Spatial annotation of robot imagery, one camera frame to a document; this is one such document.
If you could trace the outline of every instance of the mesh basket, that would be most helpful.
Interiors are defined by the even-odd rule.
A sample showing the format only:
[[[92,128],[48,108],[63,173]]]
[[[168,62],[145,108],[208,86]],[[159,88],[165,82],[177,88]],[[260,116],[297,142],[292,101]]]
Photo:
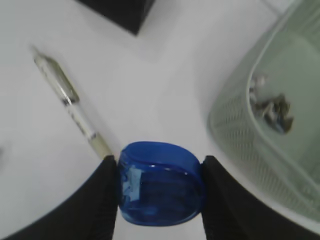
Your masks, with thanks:
[[[302,59],[299,54],[302,46],[302,53],[309,54],[308,60]],[[299,61],[294,60],[292,56],[295,54],[305,66],[300,67]],[[291,60],[285,61],[282,56]],[[278,203],[315,221],[320,221],[320,128],[318,131],[307,131],[300,127],[301,130],[291,133],[291,139],[290,134],[286,138],[279,136],[277,142],[271,137],[275,133],[266,134],[264,128],[268,127],[262,127],[254,116],[249,88],[253,74],[258,71],[263,70],[275,79],[288,78],[290,74],[297,75],[296,71],[300,73],[308,71],[307,68],[315,68],[318,58],[320,63],[320,0],[297,1],[242,60],[215,101],[209,116],[215,141],[251,182]],[[281,63],[278,68],[274,64],[277,61]],[[312,72],[307,77],[320,79],[320,72]],[[283,84],[278,83],[278,88],[283,91],[288,88],[288,83],[294,85],[296,82],[302,84],[301,81],[286,79]],[[301,96],[292,96],[294,91],[288,91],[288,95],[297,99],[292,102],[298,106],[304,104]],[[302,136],[299,141],[296,141],[297,134]],[[281,141],[286,142],[283,148]]]

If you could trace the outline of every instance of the black box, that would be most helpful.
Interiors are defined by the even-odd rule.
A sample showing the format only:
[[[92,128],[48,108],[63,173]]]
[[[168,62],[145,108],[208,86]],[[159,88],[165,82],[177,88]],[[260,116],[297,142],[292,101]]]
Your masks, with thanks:
[[[78,0],[137,35],[155,0]]]

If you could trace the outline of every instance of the white pen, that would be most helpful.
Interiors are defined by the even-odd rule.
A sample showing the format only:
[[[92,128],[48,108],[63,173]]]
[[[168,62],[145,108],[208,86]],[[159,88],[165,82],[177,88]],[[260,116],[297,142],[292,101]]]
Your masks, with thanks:
[[[102,160],[112,155],[105,140],[82,111],[80,98],[57,61],[39,52],[35,47],[32,47],[32,50],[35,64],[97,155]]]

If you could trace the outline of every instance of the white table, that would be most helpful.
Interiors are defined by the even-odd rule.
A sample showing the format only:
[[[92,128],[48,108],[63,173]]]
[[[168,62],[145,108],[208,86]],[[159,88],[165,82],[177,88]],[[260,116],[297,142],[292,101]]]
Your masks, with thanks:
[[[277,16],[260,0],[157,0],[138,37],[73,0],[0,1],[0,239],[58,206],[100,160],[43,80],[30,44],[52,54],[119,155],[164,141],[215,155],[209,109],[224,80]],[[115,240],[205,239],[200,216],[151,228],[118,214]]]

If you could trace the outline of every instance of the translucent blue plastic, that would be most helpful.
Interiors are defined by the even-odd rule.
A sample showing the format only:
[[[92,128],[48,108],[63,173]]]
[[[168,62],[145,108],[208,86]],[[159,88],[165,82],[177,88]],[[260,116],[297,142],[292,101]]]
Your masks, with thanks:
[[[135,142],[118,163],[121,214],[142,226],[172,226],[202,209],[205,188],[201,165],[188,150],[161,142]]]

